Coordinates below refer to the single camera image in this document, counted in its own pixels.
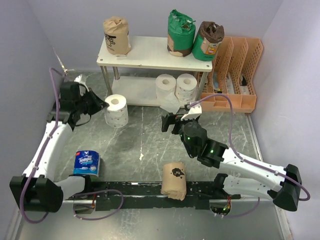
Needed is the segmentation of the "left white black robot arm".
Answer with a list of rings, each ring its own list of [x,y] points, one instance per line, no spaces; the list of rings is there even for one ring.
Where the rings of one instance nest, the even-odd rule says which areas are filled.
[[[54,182],[58,161],[67,139],[81,115],[93,116],[108,107],[82,82],[69,81],[60,86],[58,101],[46,118],[41,143],[21,176],[11,178],[9,187],[21,212],[57,212],[64,200],[72,196],[89,199],[94,192],[92,181],[85,173],[73,173]]]

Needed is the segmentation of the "white roll pink dots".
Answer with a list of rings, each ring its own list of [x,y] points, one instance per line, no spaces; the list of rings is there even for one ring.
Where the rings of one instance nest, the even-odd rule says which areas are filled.
[[[127,100],[120,94],[112,94],[105,99],[109,104],[104,109],[105,122],[113,128],[122,128],[129,121]]]
[[[188,73],[183,73],[176,79],[175,96],[179,101],[190,102],[195,99],[197,91],[196,78]]]

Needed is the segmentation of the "beige roll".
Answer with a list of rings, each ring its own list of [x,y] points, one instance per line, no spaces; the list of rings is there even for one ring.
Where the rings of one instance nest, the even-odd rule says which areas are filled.
[[[116,56],[126,56],[130,50],[129,24],[120,16],[112,16],[103,22],[107,50]]]

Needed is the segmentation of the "beige roll cloud print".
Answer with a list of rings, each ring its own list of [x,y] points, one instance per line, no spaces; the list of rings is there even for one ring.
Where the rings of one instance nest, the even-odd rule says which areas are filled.
[[[187,194],[186,167],[182,162],[163,166],[160,193],[170,199],[183,201]]]

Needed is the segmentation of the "blue Tempo roll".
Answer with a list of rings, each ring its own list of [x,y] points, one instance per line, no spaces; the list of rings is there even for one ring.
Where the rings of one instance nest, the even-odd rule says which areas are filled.
[[[73,174],[99,177],[100,154],[94,150],[80,150],[75,153]]]

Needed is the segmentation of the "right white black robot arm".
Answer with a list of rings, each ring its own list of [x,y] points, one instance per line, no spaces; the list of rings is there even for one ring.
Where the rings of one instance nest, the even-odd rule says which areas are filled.
[[[167,132],[170,125],[173,126],[171,133],[180,137],[190,158],[209,168],[234,171],[244,177],[244,180],[236,180],[218,174],[212,186],[216,198],[249,195],[270,199],[281,209],[297,211],[302,185],[297,166],[277,166],[241,155],[226,144],[208,138],[207,130],[197,118],[185,120],[182,114],[168,113],[161,117],[162,132]]]

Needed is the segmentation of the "green brown roll orange label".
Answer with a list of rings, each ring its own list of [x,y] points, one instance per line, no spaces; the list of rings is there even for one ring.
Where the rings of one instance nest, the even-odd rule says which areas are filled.
[[[194,58],[204,62],[211,62],[218,53],[224,37],[225,30],[222,25],[218,25],[213,21],[203,21],[193,43],[192,54]]]

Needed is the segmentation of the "plain white toilet roll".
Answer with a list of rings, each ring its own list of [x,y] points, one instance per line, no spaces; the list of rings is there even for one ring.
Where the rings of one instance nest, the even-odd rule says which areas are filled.
[[[176,79],[169,74],[161,74],[155,80],[156,98],[160,108],[176,114],[180,109],[180,102],[175,95]]]

